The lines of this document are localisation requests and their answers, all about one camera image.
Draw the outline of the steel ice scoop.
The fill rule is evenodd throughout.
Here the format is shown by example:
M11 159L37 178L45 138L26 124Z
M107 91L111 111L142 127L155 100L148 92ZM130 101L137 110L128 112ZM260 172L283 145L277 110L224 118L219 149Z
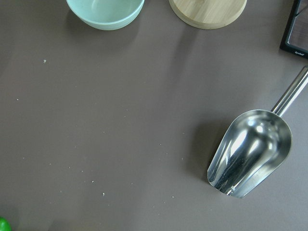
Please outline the steel ice scoop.
M212 187L243 198L284 162L292 147L292 133L282 116L307 83L304 66L270 111L250 110L233 120L207 170Z

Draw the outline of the mint green bowl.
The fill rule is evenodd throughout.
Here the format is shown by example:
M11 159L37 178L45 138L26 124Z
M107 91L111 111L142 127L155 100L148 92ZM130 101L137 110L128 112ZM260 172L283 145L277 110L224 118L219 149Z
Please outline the mint green bowl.
M141 12L144 0L68 0L71 11L99 30L117 30L130 24Z

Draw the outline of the wooden glass drying stand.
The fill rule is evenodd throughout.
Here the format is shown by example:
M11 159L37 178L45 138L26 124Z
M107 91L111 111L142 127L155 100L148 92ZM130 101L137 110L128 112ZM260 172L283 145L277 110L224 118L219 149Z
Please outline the wooden glass drying stand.
M173 12L200 29L218 29L233 23L244 11L246 0L170 0Z

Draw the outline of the wine glass rack tray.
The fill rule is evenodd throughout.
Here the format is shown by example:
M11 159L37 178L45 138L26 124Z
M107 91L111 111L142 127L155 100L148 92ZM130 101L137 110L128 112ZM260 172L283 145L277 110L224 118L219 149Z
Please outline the wine glass rack tray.
M308 58L308 1L295 0L280 43L280 49Z

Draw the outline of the green lime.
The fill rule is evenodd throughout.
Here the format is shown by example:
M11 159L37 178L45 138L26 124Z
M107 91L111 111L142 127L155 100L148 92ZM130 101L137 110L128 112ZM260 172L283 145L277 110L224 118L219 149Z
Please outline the green lime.
M11 231L11 226L9 224L9 222L3 218L0 217L0 231Z

